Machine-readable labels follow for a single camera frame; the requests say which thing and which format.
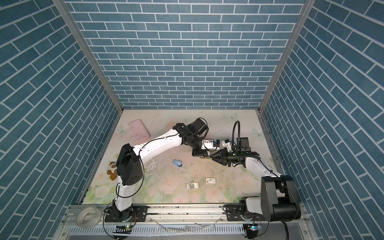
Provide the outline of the white staple box sleeve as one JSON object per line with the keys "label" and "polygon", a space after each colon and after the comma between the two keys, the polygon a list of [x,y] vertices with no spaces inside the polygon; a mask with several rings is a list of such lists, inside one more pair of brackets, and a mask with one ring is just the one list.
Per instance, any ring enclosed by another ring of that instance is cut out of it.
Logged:
{"label": "white staple box sleeve", "polygon": [[215,178],[206,178],[206,184],[216,184]]}

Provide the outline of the blue staple remover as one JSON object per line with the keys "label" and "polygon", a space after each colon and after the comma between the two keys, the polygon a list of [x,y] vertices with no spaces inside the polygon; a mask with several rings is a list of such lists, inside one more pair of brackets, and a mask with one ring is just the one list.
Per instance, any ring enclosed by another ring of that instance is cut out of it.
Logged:
{"label": "blue staple remover", "polygon": [[183,163],[180,160],[173,160],[173,164],[179,168],[183,166]]}

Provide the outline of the staple box tray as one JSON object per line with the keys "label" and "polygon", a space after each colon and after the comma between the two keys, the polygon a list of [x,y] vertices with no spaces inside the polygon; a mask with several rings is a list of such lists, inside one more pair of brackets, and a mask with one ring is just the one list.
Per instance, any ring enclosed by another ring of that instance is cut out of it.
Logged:
{"label": "staple box tray", "polygon": [[187,183],[186,186],[188,190],[195,190],[199,188],[199,183],[197,182]]}

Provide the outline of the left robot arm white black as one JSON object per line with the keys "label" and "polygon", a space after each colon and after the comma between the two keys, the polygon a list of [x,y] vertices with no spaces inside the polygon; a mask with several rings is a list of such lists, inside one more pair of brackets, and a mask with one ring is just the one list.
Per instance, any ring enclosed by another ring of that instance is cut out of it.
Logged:
{"label": "left robot arm white black", "polygon": [[172,129],[141,145],[125,144],[119,153],[116,167],[118,184],[116,198],[113,201],[114,210],[118,214],[132,212],[133,196],[137,182],[144,181],[144,164],[157,155],[172,148],[187,145],[193,151],[201,151],[203,139],[209,131],[208,124],[202,118],[197,118],[191,124],[177,123]]}

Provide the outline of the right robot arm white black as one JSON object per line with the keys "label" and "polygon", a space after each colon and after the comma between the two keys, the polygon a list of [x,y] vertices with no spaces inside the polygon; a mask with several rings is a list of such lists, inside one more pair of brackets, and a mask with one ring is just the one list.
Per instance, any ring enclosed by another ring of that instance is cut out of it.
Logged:
{"label": "right robot arm white black", "polygon": [[240,215],[245,219],[262,216],[267,222],[289,222],[301,218],[301,207],[294,179],[282,175],[265,164],[257,152],[252,152],[248,146],[242,146],[242,141],[227,146],[211,155],[211,159],[223,166],[235,167],[241,165],[252,172],[261,183],[259,197],[243,197],[240,202]]}

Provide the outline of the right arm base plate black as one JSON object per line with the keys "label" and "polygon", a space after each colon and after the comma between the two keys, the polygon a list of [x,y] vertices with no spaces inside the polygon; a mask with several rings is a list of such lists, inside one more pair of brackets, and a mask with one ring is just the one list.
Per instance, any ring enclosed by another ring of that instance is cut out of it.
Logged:
{"label": "right arm base plate black", "polygon": [[242,212],[240,205],[226,204],[222,206],[228,222],[252,222],[252,221],[265,221],[261,214]]}

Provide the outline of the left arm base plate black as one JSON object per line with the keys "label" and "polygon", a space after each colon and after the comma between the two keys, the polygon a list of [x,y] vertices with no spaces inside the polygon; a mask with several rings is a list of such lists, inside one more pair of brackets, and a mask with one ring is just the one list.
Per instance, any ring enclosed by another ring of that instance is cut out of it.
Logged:
{"label": "left arm base plate black", "polygon": [[122,223],[122,222],[144,222],[147,217],[148,206],[131,206],[120,212],[116,205],[113,204],[106,208],[105,222]]}

